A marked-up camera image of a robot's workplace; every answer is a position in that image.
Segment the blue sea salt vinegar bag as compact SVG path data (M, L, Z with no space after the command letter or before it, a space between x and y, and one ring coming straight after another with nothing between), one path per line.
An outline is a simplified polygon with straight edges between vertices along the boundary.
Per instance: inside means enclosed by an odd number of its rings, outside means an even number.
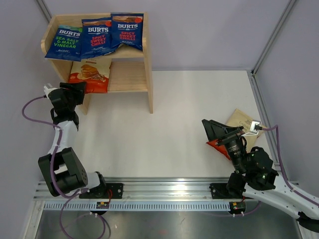
M45 58L81 61L82 28L59 25Z

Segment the spicy sweet chilli bag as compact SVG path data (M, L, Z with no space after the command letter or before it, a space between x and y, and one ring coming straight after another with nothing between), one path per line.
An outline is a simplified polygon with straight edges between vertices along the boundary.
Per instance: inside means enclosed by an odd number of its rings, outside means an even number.
M81 59L94 58L116 51L112 47L112 21L110 17L82 19Z
M111 13L111 47L121 44L142 50L143 13Z

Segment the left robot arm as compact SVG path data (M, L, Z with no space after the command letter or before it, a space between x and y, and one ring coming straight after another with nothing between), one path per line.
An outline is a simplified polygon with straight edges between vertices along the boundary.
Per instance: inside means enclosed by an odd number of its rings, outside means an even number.
M86 172L73 149L79 129L75 111L83 104L86 83L60 83L59 88L44 88L50 100L51 122L55 136L49 152L38 159L38 166L52 196L70 197L70 193L84 189L81 198L103 198L108 186L100 172Z

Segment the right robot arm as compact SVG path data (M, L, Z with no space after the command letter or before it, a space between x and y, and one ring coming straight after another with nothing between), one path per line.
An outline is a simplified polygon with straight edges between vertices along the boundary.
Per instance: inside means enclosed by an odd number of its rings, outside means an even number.
M210 184L214 199L255 199L294 218L300 226L319 231L319 199L288 181L281 169L273 168L267 152L258 146L247 151L243 126L227 126L214 120L202 120L207 144L219 149L232 162L234 172L224 185Z

